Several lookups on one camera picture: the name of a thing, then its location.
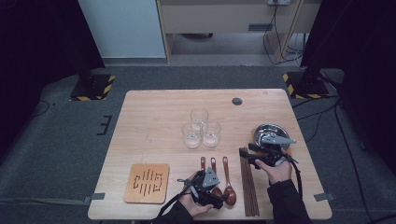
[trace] drinking glass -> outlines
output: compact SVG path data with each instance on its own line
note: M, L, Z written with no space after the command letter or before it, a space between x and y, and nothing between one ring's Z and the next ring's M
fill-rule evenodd
M201 144L201 133L192 128L192 123L183 125L184 143L187 147L198 147Z
M207 111L203 108L195 108L190 113L192 128L199 133L203 132L203 126L209 117Z
M218 122L208 121L204 124L204 144L207 147L215 147L220 140L221 127Z

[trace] black sleeve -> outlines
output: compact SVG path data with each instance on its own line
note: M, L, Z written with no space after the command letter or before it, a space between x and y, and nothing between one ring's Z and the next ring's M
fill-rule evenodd
M151 220L152 224L191 224L193 218L179 200L175 202L171 210L161 216Z
M278 182L268 188L273 205L275 224L311 224L303 199L291 180Z

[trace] spoon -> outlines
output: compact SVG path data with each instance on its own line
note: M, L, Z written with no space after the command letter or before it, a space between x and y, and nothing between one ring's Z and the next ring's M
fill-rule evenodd
M228 205L233 206L236 203L236 194L233 187L230 184L230 177L228 172L228 158L223 157L223 164L224 164L224 173L225 173L225 180L226 180L226 188L224 190L224 194L230 194L230 196L225 201Z
M206 162L205 157L201 157L201 170L205 171Z
M212 170L213 170L213 172L216 173L216 159L212 158L211 161L212 161ZM219 197L221 197L221 195L222 195L221 189L219 189L219 187L217 185L212 189L212 193Z

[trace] white cabinet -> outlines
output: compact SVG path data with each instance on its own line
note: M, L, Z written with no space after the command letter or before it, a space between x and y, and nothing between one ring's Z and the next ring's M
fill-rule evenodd
M165 58L155 0L78 0L102 58Z

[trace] wooden chopsticks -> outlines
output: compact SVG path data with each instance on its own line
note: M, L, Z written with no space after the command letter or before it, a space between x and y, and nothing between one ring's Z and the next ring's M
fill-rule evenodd
M246 147L240 147L239 149L248 151ZM251 174L250 165L248 164L248 159L240 157L240 161L243 184L242 187L244 189L245 215L247 217L259 216L259 205L257 203L256 190L254 188L253 176Z

